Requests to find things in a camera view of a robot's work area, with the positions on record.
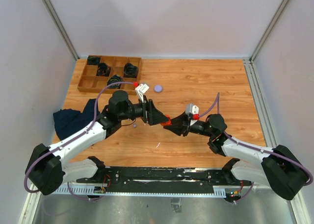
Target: wooden tray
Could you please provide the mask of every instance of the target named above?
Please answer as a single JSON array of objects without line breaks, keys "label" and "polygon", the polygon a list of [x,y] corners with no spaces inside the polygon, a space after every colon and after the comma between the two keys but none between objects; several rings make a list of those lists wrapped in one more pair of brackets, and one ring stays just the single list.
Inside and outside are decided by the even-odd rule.
[{"label": "wooden tray", "polygon": [[[78,90],[80,92],[99,93],[105,86],[107,86],[108,80],[114,75],[121,76],[122,81],[126,82],[140,81],[140,76],[142,72],[142,58],[127,56],[90,56],[100,57],[100,63],[106,63],[110,67],[110,73],[108,77],[97,76],[96,74],[98,65],[88,65],[86,61],[84,70],[78,82]],[[127,63],[131,63],[138,67],[138,73],[136,78],[124,77],[124,66]],[[130,84],[121,84],[120,89],[106,89],[103,93],[112,94],[116,90],[124,90],[129,95],[136,95],[133,85]]]}]

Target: navy blue cloth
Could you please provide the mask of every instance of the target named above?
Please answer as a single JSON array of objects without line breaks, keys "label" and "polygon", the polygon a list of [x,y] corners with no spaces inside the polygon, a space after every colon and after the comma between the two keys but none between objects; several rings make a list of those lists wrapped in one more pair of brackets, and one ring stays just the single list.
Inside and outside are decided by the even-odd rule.
[{"label": "navy blue cloth", "polygon": [[95,100],[88,100],[82,113],[78,110],[65,109],[53,114],[55,132],[60,140],[80,131],[94,119]]}]

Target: white bracket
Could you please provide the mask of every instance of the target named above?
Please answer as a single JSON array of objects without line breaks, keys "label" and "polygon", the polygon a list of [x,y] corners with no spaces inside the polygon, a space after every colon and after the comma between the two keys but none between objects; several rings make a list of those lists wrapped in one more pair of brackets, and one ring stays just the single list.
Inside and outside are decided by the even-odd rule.
[{"label": "white bracket", "polygon": [[61,150],[58,150],[53,153],[53,155],[56,157],[60,156],[62,167],[65,167],[74,156],[81,153],[86,148],[106,138],[106,130],[103,129],[103,126],[100,123],[95,122],[93,127],[86,134],[77,138],[75,141],[71,142],[66,147],[62,147],[62,145],[65,142],[71,140],[72,138],[86,131],[91,124],[92,122],[89,125],[87,125],[85,128],[78,131],[77,133],[71,135],[70,137],[58,143],[50,145],[49,150],[53,150],[57,147],[62,148]]},{"label": "white bracket", "polygon": [[[186,113],[186,115],[195,115],[195,114],[199,114],[199,110],[200,110],[200,109],[199,109],[196,105],[194,105],[194,104],[192,104],[192,103],[188,104],[188,105],[185,107],[185,113]],[[190,126],[192,126],[192,125],[195,124],[196,122],[197,122],[197,120],[192,119],[191,122],[190,122]]]},{"label": "white bracket", "polygon": [[65,173],[63,176],[63,183],[68,181],[76,181],[77,179],[87,177],[90,178],[97,172],[96,164],[90,160],[85,159],[79,162],[68,163],[62,170]]},{"label": "white bracket", "polygon": [[141,100],[141,102],[144,103],[144,97],[143,95],[147,92],[149,89],[149,86],[146,83],[141,83],[135,88],[135,92],[138,96],[138,98]]},{"label": "white bracket", "polygon": [[231,172],[238,180],[248,180],[265,186],[270,186],[261,166],[240,160],[233,165]]},{"label": "white bracket", "polygon": [[[265,151],[273,152],[273,150],[269,147],[260,147],[260,146],[253,145],[251,143],[240,141],[235,137],[232,137],[232,138],[236,140],[237,143],[231,141],[230,139],[227,139],[224,142],[224,145],[221,147],[224,154],[228,157],[238,158],[246,162],[249,162],[251,164],[255,164],[262,170],[261,162],[263,161],[265,157],[269,156],[269,154],[265,153]],[[238,143],[245,143],[249,146],[255,147],[259,151],[241,146]]]}]

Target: purple disc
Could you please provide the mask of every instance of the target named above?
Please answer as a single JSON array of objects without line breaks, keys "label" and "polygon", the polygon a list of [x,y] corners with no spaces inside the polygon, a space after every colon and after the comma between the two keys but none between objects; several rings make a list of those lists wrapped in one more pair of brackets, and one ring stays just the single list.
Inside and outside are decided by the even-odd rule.
[{"label": "purple disc", "polygon": [[160,93],[162,91],[162,86],[161,85],[156,85],[154,87],[154,91],[157,92],[157,93]]}]

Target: gray wall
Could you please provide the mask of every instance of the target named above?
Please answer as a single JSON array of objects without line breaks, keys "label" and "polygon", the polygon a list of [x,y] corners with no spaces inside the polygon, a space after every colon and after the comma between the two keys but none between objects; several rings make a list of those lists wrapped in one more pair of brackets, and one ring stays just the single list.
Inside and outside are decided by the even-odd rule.
[{"label": "gray wall", "polygon": [[244,57],[281,0],[52,0],[80,56]]},{"label": "gray wall", "polygon": [[74,69],[41,0],[0,0],[0,217],[16,223],[33,148],[48,145]]},{"label": "gray wall", "polygon": [[[256,60],[279,143],[314,173],[314,0],[292,0]],[[302,189],[314,221],[314,184]]]}]

